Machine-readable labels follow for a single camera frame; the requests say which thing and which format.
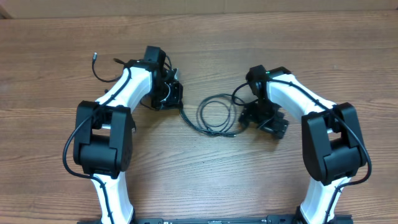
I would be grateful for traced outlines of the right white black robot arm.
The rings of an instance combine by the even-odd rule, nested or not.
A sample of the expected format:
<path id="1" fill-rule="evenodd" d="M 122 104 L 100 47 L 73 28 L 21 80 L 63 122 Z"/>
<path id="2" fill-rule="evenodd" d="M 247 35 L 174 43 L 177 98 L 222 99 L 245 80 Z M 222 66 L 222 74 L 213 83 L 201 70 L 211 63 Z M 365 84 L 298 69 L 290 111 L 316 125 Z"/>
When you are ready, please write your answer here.
<path id="1" fill-rule="evenodd" d="M 242 105 L 241 126 L 256 123 L 282 139 L 289 123 L 279 110 L 299 119 L 303 162 L 311 177 L 294 214 L 268 215 L 264 223 L 352 223 L 351 215 L 334 213 L 336 204 L 345 187 L 367 181 L 372 171 L 355 107 L 318 96 L 285 67 L 252 67 L 246 85 L 256 100 Z"/>

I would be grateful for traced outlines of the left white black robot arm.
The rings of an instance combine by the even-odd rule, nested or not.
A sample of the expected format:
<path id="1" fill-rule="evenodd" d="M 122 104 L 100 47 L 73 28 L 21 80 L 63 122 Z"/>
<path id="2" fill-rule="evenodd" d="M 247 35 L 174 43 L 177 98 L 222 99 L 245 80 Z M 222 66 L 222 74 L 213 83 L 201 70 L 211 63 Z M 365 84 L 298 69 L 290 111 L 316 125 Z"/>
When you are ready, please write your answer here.
<path id="1" fill-rule="evenodd" d="M 136 131 L 132 112 L 146 96 L 152 110 L 181 109 L 183 86 L 159 47 L 148 46 L 142 59 L 115 62 L 123 70 L 110 80 L 112 88 L 78 105 L 62 159 L 67 172 L 94 184 L 102 211 L 98 223 L 135 223 L 126 181 Z"/>

